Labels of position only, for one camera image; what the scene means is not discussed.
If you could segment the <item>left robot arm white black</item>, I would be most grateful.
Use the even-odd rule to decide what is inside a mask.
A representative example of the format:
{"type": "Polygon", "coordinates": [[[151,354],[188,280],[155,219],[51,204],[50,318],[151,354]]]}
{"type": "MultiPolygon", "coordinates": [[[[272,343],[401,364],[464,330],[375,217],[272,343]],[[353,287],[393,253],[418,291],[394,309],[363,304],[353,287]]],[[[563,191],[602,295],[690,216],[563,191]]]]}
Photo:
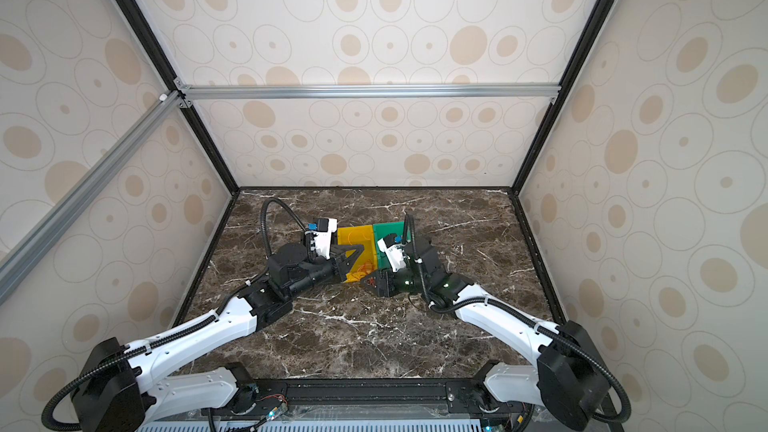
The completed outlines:
{"type": "Polygon", "coordinates": [[[231,292],[209,312],[146,339],[126,345],[109,339],[93,349],[77,378],[44,406],[41,421],[51,431],[94,431],[108,411],[139,427],[158,405],[149,390],[198,357],[275,323],[293,309],[302,293],[319,285],[343,283],[365,248],[338,241],[337,222],[304,223],[283,200],[266,199],[259,212],[266,269],[231,292]],[[299,226],[298,241],[273,249],[267,220],[271,205],[299,226]]]}

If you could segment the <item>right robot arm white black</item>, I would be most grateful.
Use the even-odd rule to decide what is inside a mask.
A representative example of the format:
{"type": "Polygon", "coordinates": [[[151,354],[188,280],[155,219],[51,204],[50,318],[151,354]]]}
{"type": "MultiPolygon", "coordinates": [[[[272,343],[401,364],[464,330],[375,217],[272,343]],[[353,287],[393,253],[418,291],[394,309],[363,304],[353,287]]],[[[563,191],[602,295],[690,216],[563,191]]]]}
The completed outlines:
{"type": "Polygon", "coordinates": [[[610,372],[587,331],[537,318],[450,273],[428,240],[389,234],[377,242],[388,265],[365,277],[380,297],[418,294],[435,314],[474,325],[514,349],[524,366],[490,367],[482,387],[495,402],[540,405],[566,427],[590,421],[623,424],[632,413],[628,393],[610,372]]]}

